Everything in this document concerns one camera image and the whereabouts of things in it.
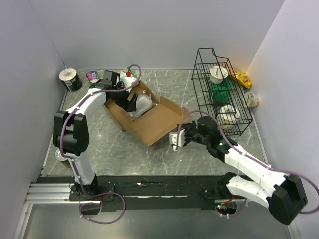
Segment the clear plastic package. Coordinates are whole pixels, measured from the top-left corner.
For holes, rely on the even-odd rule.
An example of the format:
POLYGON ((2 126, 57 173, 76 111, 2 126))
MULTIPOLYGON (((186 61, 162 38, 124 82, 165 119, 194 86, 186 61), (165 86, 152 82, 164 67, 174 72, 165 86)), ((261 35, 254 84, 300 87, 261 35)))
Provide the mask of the clear plastic package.
POLYGON ((136 110, 133 112, 126 112, 126 115, 131 120, 136 120, 148 110, 153 107, 153 102, 151 98, 151 94, 147 94, 145 91, 142 91, 138 94, 137 101, 136 101, 136 110))

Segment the brown cardboard express box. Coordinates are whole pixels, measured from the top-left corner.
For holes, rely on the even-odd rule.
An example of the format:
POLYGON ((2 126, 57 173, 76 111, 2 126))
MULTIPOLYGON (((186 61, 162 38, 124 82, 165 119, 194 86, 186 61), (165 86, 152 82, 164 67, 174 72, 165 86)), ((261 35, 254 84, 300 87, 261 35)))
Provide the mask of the brown cardboard express box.
POLYGON ((155 105, 136 120, 131 120, 126 112, 112 100, 104 103, 103 108, 121 131, 126 131, 142 144, 151 146, 176 129, 189 110, 164 96, 157 99, 143 81, 133 87, 130 96, 134 92, 142 93, 143 91, 151 96, 155 105))

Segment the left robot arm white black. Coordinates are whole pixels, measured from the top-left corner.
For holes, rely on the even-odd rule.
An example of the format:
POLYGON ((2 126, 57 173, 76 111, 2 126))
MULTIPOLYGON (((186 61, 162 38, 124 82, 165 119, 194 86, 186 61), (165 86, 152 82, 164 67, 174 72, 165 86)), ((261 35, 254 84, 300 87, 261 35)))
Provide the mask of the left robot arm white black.
POLYGON ((99 194, 98 180, 89 163, 86 150, 90 136, 87 118, 108 100, 126 112, 137 109, 138 93, 132 88, 139 83, 134 78, 125 84, 120 74, 106 70, 104 77, 90 85, 87 93, 74 106, 54 115, 53 144, 57 147, 56 159, 68 161, 75 177, 75 189, 87 200, 94 200, 99 194))

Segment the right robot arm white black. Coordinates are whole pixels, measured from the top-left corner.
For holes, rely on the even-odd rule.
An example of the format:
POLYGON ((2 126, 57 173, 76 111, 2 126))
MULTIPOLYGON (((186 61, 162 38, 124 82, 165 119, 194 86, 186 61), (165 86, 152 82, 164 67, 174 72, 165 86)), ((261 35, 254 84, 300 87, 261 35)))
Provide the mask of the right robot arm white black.
POLYGON ((308 200, 299 176, 275 171, 249 154, 237 142, 220 132, 210 116, 182 124, 179 146, 196 142, 206 146, 209 154, 248 176, 244 179, 234 173, 222 176, 218 194, 222 198, 241 196, 267 208, 280 223, 289 225, 301 213, 308 200))

